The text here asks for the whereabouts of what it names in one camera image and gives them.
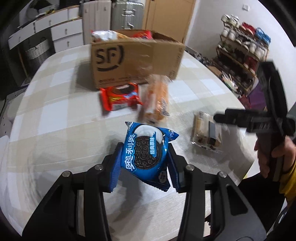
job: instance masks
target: human hand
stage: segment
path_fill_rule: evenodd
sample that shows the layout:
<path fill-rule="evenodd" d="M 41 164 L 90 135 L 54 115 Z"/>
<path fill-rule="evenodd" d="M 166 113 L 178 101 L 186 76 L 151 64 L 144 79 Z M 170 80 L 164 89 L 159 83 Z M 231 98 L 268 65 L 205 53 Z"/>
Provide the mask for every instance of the human hand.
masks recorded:
<path fill-rule="evenodd" d="M 254 150 L 257 151 L 260 172 L 264 178 L 267 178 L 269 173 L 269 159 L 260 149 L 260 144 L 258 140 L 256 141 Z M 293 166 L 296 157 L 296 146 L 288 136 L 285 137 L 285 141 L 282 144 L 274 148 L 271 152 L 271 156 L 273 158 L 283 155 L 285 156 L 283 172 L 287 172 Z"/>

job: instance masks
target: light switch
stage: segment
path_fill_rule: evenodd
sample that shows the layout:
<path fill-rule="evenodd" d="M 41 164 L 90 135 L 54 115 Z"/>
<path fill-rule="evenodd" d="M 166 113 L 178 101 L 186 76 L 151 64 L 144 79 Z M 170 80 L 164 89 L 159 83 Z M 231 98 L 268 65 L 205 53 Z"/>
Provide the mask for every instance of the light switch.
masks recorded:
<path fill-rule="evenodd" d="M 243 10 L 246 10 L 246 11 L 249 11 L 249 10 L 250 10 L 250 6 L 244 4 L 244 5 L 242 6 L 242 9 L 243 9 Z"/>

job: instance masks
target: wooden door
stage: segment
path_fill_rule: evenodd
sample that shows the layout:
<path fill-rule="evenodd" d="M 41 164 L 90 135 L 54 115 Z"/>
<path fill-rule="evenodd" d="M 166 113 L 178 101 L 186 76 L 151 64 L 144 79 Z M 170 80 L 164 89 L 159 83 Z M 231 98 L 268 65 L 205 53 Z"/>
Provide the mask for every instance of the wooden door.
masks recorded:
<path fill-rule="evenodd" d="M 184 42 L 194 2 L 195 0 L 147 0 L 144 28 Z"/>

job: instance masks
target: blue oreo package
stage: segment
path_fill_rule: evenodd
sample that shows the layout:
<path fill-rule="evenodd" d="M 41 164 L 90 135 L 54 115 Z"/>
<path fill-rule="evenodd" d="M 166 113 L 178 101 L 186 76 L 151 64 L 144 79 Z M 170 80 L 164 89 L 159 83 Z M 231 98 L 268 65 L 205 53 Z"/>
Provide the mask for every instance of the blue oreo package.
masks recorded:
<path fill-rule="evenodd" d="M 169 141 L 179 135 L 167 128 L 126 122 L 128 131 L 121 155 L 121 167 L 141 181 L 167 191 L 170 187 L 165 156 Z"/>

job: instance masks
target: checkered tablecloth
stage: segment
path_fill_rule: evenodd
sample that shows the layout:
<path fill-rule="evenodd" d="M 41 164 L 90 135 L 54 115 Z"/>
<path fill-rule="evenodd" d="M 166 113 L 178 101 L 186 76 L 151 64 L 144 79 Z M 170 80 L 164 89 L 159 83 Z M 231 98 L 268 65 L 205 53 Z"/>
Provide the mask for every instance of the checkered tablecloth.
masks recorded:
<path fill-rule="evenodd" d="M 179 133 L 172 142 L 176 153 L 204 172 L 223 170 L 238 184 L 256 158 L 254 135 L 223 127 L 222 154 L 196 148 L 190 142 L 195 110 L 214 114 L 227 107 L 243 108 L 238 99 L 187 53 L 177 79 L 169 84 L 169 95 L 170 117 L 161 125 Z M 1 209 L 13 227 L 22 233 L 63 171 L 86 171 L 112 153 L 117 142 L 125 139 L 125 121 L 136 121 L 139 109 L 103 112 L 92 79 L 90 45 L 49 57 L 23 97 L 11 131 L 7 162 L 1 168 Z M 185 194 L 177 194 L 172 187 L 165 193 L 122 170 L 117 187 L 104 198 L 114 240 L 169 240 L 177 236 Z M 206 214 L 210 212 L 209 200 L 207 194 Z"/>

